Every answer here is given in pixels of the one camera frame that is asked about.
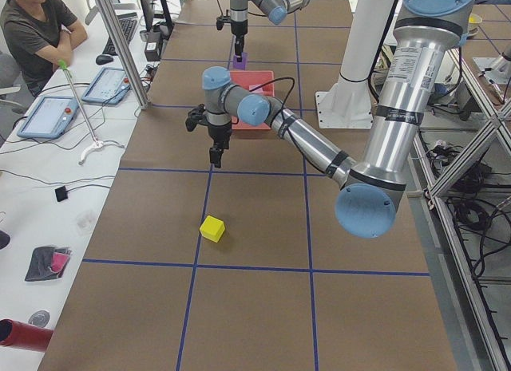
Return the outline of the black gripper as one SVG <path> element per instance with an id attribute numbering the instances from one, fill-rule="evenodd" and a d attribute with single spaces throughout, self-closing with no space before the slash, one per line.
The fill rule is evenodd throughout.
<path id="1" fill-rule="evenodd" d="M 232 34 L 235 36 L 234 55 L 237 60 L 243 60 L 244 36 L 247 34 L 247 21 L 236 22 L 232 20 Z"/>
<path id="2" fill-rule="evenodd" d="M 222 125 L 209 124 L 208 135 L 213 140 L 213 147 L 209 149 L 210 163 L 215 164 L 216 168 L 221 168 L 224 149 L 229 149 L 232 135 L 232 123 L 228 122 Z"/>

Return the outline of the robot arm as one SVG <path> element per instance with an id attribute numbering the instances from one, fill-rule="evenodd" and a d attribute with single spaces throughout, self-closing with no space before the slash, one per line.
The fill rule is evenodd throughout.
<path id="1" fill-rule="evenodd" d="M 289 14 L 308 6 L 310 0 L 229 0 L 227 22 L 235 36 L 234 57 L 243 61 L 244 38 L 248 33 L 248 3 L 252 2 L 274 25 L 279 25 Z"/>
<path id="2" fill-rule="evenodd" d="M 198 121 L 219 167 L 232 123 L 267 125 L 340 188 L 339 224 L 371 239 L 394 224 L 406 183 L 404 163 L 422 123 L 445 53 L 462 46 L 475 0 L 358 0 L 339 78 L 316 98 L 321 128 L 366 129 L 354 160 L 288 109 L 283 100 L 244 89 L 228 69 L 202 75 L 205 102 Z"/>

